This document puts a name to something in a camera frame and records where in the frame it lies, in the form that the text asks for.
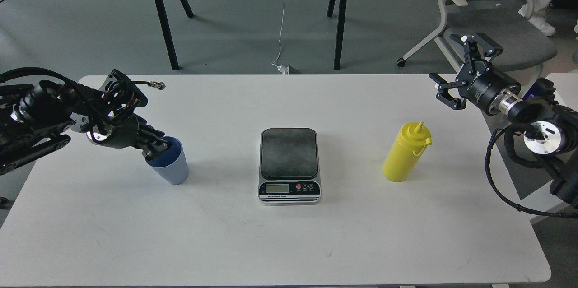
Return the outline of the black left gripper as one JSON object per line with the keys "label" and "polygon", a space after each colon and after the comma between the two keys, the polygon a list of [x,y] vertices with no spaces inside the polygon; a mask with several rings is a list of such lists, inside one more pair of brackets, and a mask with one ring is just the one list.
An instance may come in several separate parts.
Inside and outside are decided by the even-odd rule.
{"label": "black left gripper", "polygon": [[133,115],[127,123],[121,126],[112,127],[107,134],[94,131],[87,132],[86,136],[92,144],[97,146],[140,149],[146,161],[159,158],[171,148],[171,142],[162,139],[165,132],[156,130],[138,115]]}

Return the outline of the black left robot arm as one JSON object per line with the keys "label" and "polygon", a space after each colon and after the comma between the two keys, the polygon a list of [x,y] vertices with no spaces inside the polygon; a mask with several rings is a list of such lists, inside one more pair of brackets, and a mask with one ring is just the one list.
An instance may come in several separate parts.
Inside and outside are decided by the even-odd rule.
{"label": "black left robot arm", "polygon": [[84,133],[97,146],[142,150],[153,167],[171,164],[179,145],[135,113],[147,105],[139,84],[165,89],[162,82],[133,81],[119,70],[98,89],[45,68],[2,73],[1,173],[60,150],[71,140],[68,130]]}

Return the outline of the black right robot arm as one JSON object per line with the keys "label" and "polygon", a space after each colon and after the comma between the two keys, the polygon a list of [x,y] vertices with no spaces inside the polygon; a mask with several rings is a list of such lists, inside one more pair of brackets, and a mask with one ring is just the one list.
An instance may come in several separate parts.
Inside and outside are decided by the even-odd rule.
{"label": "black right robot arm", "polygon": [[576,208],[576,111],[555,100],[554,84],[545,78],[538,78],[529,93],[522,94],[519,82],[491,64],[503,48],[484,33],[452,34],[450,39],[462,46],[464,63],[454,82],[429,74],[438,89],[436,98],[453,110],[462,110],[471,102],[486,115],[504,114],[509,122],[493,132],[486,148],[485,173],[492,189],[519,212],[576,219],[576,213],[538,211],[510,201],[496,187],[490,169],[493,146],[502,137],[510,160],[526,168],[546,170],[553,180],[550,193]]}

